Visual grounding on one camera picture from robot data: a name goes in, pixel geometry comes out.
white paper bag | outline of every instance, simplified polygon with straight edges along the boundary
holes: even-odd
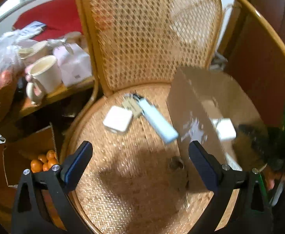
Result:
[[[53,55],[58,59],[62,81],[66,87],[77,84],[85,78],[92,76],[90,56],[76,43],[68,44],[73,54],[70,54],[64,46],[53,50]]]

brown cardboard flap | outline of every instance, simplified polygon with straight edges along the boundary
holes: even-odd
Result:
[[[57,146],[61,147],[61,139],[54,135],[54,129],[50,125],[17,142],[5,144],[3,164],[7,185],[17,187],[22,172],[30,169],[30,162],[50,149],[57,152]]]
[[[179,68],[167,106],[173,126],[179,133],[177,143],[188,171],[191,191],[206,191],[188,156],[188,146],[193,140],[198,140],[221,164],[228,163],[232,168],[237,163],[244,170],[263,165],[251,149],[249,138],[238,133],[233,141],[220,142],[211,123],[210,119],[229,118],[235,128],[243,123],[265,130],[251,100],[227,74],[192,67]]]

clear plastic bag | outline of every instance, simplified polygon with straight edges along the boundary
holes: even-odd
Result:
[[[53,55],[57,57],[62,81],[66,87],[92,76],[90,56],[76,43],[55,48]]]
[[[0,89],[24,71],[24,65],[18,51],[23,47],[31,46],[36,31],[24,33],[21,30],[6,32],[0,37]]]

ceramic cup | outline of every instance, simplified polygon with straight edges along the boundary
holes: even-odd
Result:
[[[23,64],[25,66],[28,66],[30,64],[33,64],[34,62],[36,62],[37,60],[39,60],[40,58],[48,55],[48,41],[47,40],[43,40],[41,42],[35,43],[34,45],[32,45],[30,48],[33,49],[33,52],[25,57],[22,57],[21,60],[23,61]]]
[[[30,77],[26,94],[32,104],[38,105],[46,94],[53,92],[62,83],[57,58],[53,55],[45,56],[36,61],[28,73]],[[34,92],[35,87],[40,91],[38,95]]]

box of oranges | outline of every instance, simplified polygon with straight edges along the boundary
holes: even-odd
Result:
[[[42,172],[58,164],[57,149],[61,149],[62,142],[63,136],[50,124],[26,138],[5,144],[3,164],[7,185],[17,188],[25,169]]]

